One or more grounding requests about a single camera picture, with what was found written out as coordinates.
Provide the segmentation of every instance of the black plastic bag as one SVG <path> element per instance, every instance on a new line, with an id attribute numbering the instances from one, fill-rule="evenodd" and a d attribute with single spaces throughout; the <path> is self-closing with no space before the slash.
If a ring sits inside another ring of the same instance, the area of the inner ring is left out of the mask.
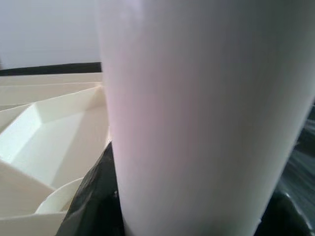
<path id="1" fill-rule="evenodd" d="M 83 178 L 56 236 L 124 236 L 112 144 Z"/>

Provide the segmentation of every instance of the white cylindrical container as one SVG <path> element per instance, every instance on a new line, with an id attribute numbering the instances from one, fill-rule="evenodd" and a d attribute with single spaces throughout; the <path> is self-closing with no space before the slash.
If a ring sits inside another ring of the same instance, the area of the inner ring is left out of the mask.
<path id="1" fill-rule="evenodd" d="M 128 236 L 251 236 L 315 93 L 315 1 L 99 0 Z"/>

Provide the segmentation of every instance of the white tube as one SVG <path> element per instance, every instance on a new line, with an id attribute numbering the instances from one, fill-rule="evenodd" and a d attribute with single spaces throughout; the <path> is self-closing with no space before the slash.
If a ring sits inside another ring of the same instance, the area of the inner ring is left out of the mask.
<path id="1" fill-rule="evenodd" d="M 99 0 L 128 236 L 251 236 L 315 92 L 315 1 Z"/>

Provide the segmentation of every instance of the white wall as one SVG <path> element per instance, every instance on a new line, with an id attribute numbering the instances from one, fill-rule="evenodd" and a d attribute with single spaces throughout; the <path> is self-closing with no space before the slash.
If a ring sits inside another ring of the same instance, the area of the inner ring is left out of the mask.
<path id="1" fill-rule="evenodd" d="M 100 61 L 93 0 L 3 0 L 2 69 Z"/>

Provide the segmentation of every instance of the white cylinder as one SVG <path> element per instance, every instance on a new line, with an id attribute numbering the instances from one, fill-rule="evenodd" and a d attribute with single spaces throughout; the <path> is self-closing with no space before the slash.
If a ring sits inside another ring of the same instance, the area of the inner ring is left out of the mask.
<path id="1" fill-rule="evenodd" d="M 128 236 L 251 236 L 315 92 L 313 0 L 99 0 Z"/>

